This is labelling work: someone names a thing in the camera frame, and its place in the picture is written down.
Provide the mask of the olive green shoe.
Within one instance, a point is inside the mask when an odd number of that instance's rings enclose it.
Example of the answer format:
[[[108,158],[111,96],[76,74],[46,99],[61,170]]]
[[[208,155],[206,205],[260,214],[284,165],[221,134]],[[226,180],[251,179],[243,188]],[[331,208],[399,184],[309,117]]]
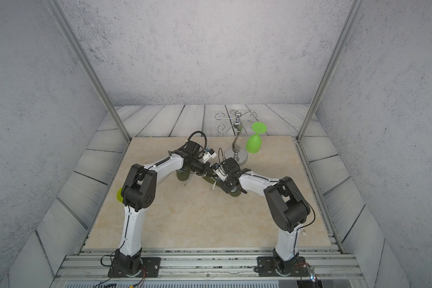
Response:
[[[242,191],[238,188],[238,183],[235,181],[234,178],[229,178],[228,180],[222,180],[217,175],[207,175],[204,176],[203,179],[212,184],[214,187],[218,187],[222,189],[226,194],[232,196],[232,197],[238,197]]]
[[[176,177],[180,181],[188,181],[190,178],[190,174],[191,172],[189,170],[180,169],[176,171]]]

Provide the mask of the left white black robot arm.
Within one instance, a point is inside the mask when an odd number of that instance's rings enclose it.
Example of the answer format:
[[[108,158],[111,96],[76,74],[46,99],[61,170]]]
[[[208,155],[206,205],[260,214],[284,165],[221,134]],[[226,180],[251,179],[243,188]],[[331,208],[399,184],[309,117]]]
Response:
[[[190,170],[206,175],[210,171],[208,161],[216,157],[213,149],[187,140],[164,159],[151,164],[134,164],[121,188],[125,220],[119,248],[112,259],[113,268],[122,268],[127,274],[136,273],[141,267],[142,229],[147,209],[156,198],[159,183],[178,170]]]

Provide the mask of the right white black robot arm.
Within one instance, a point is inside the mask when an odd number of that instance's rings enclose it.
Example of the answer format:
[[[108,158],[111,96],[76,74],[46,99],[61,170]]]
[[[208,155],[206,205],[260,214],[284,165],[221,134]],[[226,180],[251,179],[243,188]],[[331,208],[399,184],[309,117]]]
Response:
[[[295,182],[259,175],[250,169],[241,169],[232,158],[211,166],[212,177],[225,192],[253,192],[265,198],[274,223],[278,227],[275,257],[283,262],[298,254],[298,238],[301,229],[307,227],[307,218],[315,214],[312,206],[299,191]]]

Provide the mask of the silver metal glass stand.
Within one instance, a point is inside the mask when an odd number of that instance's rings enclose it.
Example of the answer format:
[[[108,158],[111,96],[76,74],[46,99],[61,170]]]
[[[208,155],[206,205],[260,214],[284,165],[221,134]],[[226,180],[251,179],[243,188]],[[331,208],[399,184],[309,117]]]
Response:
[[[244,139],[244,122],[254,123],[257,116],[258,114],[252,110],[244,113],[239,110],[231,110],[228,114],[220,112],[215,115],[217,121],[230,121],[232,124],[230,127],[234,131],[235,138],[231,147],[224,152],[224,157],[233,158],[240,166],[245,165],[248,160],[247,150],[238,143],[239,140]]]

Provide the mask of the hanging green plastic wine glass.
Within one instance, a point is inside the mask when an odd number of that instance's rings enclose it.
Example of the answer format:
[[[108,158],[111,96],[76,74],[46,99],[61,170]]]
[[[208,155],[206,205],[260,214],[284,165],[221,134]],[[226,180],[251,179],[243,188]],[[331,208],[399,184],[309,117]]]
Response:
[[[252,124],[253,135],[251,135],[246,144],[246,150],[249,153],[256,154],[260,151],[262,146],[261,134],[267,132],[267,126],[262,122],[255,122]]]

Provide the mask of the green plastic glass on table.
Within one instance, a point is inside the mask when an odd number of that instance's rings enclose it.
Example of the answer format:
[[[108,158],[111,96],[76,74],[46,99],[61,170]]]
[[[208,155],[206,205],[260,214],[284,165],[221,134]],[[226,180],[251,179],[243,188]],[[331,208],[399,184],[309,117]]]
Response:
[[[119,190],[118,190],[118,192],[117,192],[117,194],[116,194],[116,199],[120,202],[120,203],[123,203],[123,196],[122,196],[122,191],[123,191],[123,188],[120,188]]]

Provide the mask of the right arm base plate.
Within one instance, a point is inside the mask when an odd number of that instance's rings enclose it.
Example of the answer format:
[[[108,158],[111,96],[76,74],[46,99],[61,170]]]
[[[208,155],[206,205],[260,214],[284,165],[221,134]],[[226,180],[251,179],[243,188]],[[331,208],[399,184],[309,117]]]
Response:
[[[293,257],[283,261],[279,257],[258,257],[253,268],[260,277],[308,277],[310,269],[304,257]]]

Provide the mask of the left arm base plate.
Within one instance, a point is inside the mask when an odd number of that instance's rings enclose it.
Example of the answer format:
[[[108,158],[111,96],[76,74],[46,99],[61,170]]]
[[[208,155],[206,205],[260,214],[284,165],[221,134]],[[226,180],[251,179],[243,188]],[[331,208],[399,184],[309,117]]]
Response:
[[[114,259],[108,277],[157,278],[161,261],[161,258]]]

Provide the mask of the aluminium rail base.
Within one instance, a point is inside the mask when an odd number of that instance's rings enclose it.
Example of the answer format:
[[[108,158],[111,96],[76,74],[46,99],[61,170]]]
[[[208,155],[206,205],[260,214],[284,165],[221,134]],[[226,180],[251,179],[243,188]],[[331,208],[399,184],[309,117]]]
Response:
[[[137,288],[237,286],[287,288],[365,288],[362,269],[352,254],[331,248],[300,251],[310,269],[308,277],[260,277],[253,268],[258,257],[271,257],[268,248],[158,249],[145,248],[142,258],[161,258],[157,278],[108,277],[114,254],[88,251],[67,256],[56,272],[54,287]]]

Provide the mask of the left aluminium frame post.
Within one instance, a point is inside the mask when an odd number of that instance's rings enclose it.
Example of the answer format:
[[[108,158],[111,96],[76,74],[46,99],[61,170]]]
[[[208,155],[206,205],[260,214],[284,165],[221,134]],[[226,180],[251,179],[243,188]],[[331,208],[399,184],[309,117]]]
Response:
[[[76,55],[79,64],[81,65],[83,71],[85,72],[87,78],[91,82],[92,86],[96,90],[96,93],[100,100],[102,101],[104,107],[106,108],[108,114],[112,117],[114,124],[119,129],[123,138],[129,144],[132,140],[130,133],[127,131],[123,121],[121,120],[118,112],[114,108],[114,105],[108,96],[104,86],[102,85],[94,67],[90,63],[80,41],[76,37],[68,19],[66,18],[60,4],[56,0],[45,0],[46,7],[48,8],[50,14],[53,16],[57,26],[59,27],[61,33],[66,39],[67,43],[71,47],[72,51]]]

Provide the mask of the aluminium frame post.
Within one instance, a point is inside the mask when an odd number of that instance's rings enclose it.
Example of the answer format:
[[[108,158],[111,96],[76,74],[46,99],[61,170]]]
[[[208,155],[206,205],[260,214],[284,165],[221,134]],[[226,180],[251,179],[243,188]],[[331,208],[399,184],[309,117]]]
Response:
[[[299,134],[296,138],[297,142],[301,142],[302,139],[306,136],[306,132],[308,130],[308,127],[310,123],[312,122],[312,118],[314,114],[316,113],[319,104],[321,100],[324,97],[326,88],[332,78],[333,72],[335,71],[337,64],[340,60],[340,56],[343,53],[343,50],[346,46],[346,43],[349,40],[350,34],[355,26],[355,23],[358,19],[358,16],[361,12],[362,6],[364,4],[363,0],[355,0],[352,2],[352,5],[350,6],[350,10],[348,13],[348,16],[346,20],[344,21],[344,25],[342,27],[342,30],[337,38],[336,44],[333,48],[332,54],[330,56],[330,60],[328,61],[328,64],[326,65],[325,71],[322,75],[322,78],[319,82],[319,85],[317,87],[317,90],[311,100],[311,103],[308,107],[305,119],[302,123],[302,126],[299,130]]]
[[[91,82],[92,86],[96,90],[96,93],[100,100],[102,101],[104,107],[106,108],[108,114],[112,117],[114,124],[119,129],[123,138],[129,144],[132,140],[130,133],[127,131],[123,121],[121,120],[118,112],[114,108],[114,105],[108,96],[104,86],[102,85],[94,67],[90,63],[80,41],[76,37],[68,19],[66,18],[60,4],[56,0],[45,0],[46,7],[48,8],[50,14],[53,16],[57,26],[59,27],[61,33],[66,39],[67,43],[71,47],[72,51],[76,55],[79,64],[81,65],[83,71],[85,72],[87,78]]]

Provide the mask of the right aluminium frame post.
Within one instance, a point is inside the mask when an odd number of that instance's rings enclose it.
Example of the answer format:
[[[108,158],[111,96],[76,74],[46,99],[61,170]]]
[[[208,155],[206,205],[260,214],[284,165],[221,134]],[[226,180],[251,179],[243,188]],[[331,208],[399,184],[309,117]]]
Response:
[[[362,6],[364,4],[363,0],[355,0],[352,2],[352,5],[350,6],[350,10],[348,13],[348,16],[346,20],[344,21],[344,25],[342,27],[342,30],[337,38],[336,44],[333,48],[332,54],[330,56],[330,60],[328,61],[328,64],[326,65],[325,71],[322,75],[322,78],[319,82],[319,85],[317,87],[317,90],[311,100],[311,103],[308,107],[305,119],[302,123],[302,126],[299,130],[299,134],[296,138],[297,142],[301,142],[302,139],[306,136],[306,132],[308,130],[308,127],[310,123],[312,122],[312,118],[314,114],[316,113],[319,104],[321,100],[324,97],[326,88],[332,78],[333,72],[335,71],[337,64],[340,60],[340,56],[343,53],[343,50],[346,46],[346,43],[349,40],[350,34],[355,26],[355,23],[358,19],[358,16],[361,12]]]

